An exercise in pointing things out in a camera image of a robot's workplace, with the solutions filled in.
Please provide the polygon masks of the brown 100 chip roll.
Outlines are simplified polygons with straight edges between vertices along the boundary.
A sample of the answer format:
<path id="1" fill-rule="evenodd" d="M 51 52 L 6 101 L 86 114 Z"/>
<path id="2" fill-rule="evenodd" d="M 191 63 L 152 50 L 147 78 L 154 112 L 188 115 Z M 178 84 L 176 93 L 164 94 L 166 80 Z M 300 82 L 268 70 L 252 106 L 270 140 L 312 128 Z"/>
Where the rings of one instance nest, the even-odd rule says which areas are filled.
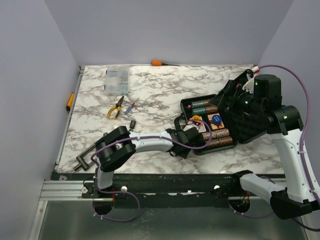
<path id="1" fill-rule="evenodd" d="M 219 138 L 219 143 L 221 146 L 229 146 L 233 144 L 233 138 L 230 136 Z"/>
<path id="2" fill-rule="evenodd" d="M 209 149 L 218 148 L 221 146 L 219 139 L 213 139 L 211 141 L 208 141 L 207 143 L 208 143 L 207 148 L 209 148 Z"/>

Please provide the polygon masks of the blue small blind button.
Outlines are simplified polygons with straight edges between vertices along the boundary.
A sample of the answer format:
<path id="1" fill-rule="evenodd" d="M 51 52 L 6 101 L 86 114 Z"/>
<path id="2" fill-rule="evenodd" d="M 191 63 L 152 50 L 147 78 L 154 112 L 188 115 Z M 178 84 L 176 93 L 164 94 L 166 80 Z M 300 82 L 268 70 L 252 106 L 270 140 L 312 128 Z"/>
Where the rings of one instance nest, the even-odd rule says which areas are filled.
<path id="1" fill-rule="evenodd" d="M 215 125 L 220 125 L 222 123 L 222 118 L 219 114 L 214 114 L 211 117 L 211 122 Z"/>

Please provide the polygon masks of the black poker set case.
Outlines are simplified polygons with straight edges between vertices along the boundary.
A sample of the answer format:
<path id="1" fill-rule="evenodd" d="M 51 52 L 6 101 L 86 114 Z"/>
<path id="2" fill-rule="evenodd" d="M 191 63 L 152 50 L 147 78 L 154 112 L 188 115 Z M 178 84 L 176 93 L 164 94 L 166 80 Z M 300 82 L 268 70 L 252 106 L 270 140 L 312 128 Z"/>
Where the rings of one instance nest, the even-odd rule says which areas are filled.
<path id="1" fill-rule="evenodd" d="M 239 76 L 247 77 L 248 79 L 248 76 L 250 77 L 253 76 L 253 71 L 251 69 L 246 69 Z M 185 123 L 187 123 L 188 120 L 193 117 L 192 107 L 191 109 L 187 109 L 188 105 L 191 105 L 191 103 L 195 101 L 201 101 L 201 100 L 209 101 L 215 96 L 216 94 L 211 94 L 211 95 L 205 95 L 200 97 L 182 99 L 180 101 L 180 108 L 182 110 L 182 113 L 180 114 L 180 116 L 176 117 L 174 120 L 175 129 L 178 131 L 184 130 L 187 126 L 181 125 L 180 121 L 183 120 L 185 121 Z M 214 114 L 214 113 L 206 113 L 206 114 L 199 115 L 203 120 L 202 122 L 205 124 L 206 132 L 211 133 L 216 131 L 216 130 L 212 130 L 211 124 L 208 120 L 208 115 Z M 247 144 L 266 133 L 266 130 L 263 128 L 262 124 L 257 120 L 255 120 L 253 115 L 249 115 L 244 112 L 230 113 L 227 110 L 220 110 L 220 109 L 218 109 L 217 113 L 219 113 L 220 116 L 222 117 L 222 121 L 224 123 L 224 129 L 229 130 L 228 137 L 232 137 L 233 144 L 225 145 L 225 146 L 220 145 L 220 147 L 216 147 L 216 148 L 205 147 L 202 149 L 194 150 L 193 152 L 198 156 L 213 153 L 213 152 L 218 152 L 222 150 L 232 149 L 237 144 Z M 205 141 L 205 143 L 208 143 L 211 140 L 215 140 L 215 139 L 210 138 L 208 141 Z"/>

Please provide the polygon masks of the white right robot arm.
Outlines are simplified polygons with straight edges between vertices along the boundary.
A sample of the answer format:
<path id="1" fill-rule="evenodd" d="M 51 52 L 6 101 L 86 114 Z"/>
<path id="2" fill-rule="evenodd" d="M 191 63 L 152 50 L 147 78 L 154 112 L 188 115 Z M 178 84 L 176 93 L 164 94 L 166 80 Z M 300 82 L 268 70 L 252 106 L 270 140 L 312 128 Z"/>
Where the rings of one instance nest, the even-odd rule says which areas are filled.
<path id="1" fill-rule="evenodd" d="M 222 119 L 236 127 L 241 143 L 268 134 L 276 146 L 286 178 L 281 186 L 258 177 L 250 170 L 231 177 L 230 191 L 241 196 L 253 193 L 268 202 L 275 215 L 293 219 L 320 208 L 320 186 L 304 145 L 306 124 L 298 109 L 283 105 L 281 80 L 272 74 L 248 78 L 242 73 L 229 80 L 210 100 Z"/>

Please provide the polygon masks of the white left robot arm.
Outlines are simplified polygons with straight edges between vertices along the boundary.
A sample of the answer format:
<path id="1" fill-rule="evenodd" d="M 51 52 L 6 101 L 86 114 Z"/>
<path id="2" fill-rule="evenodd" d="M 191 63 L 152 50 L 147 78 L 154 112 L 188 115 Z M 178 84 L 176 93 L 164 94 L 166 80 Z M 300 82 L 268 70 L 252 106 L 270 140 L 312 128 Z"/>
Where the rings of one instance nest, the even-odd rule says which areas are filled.
<path id="1" fill-rule="evenodd" d="M 159 133 L 137 133 L 119 126 L 95 143 L 97 182 L 93 191 L 101 198 L 110 194 L 114 171 L 132 155 L 144 152 L 164 152 L 186 158 L 191 150 L 203 149 L 205 140 L 196 126 L 186 131 L 168 128 Z"/>

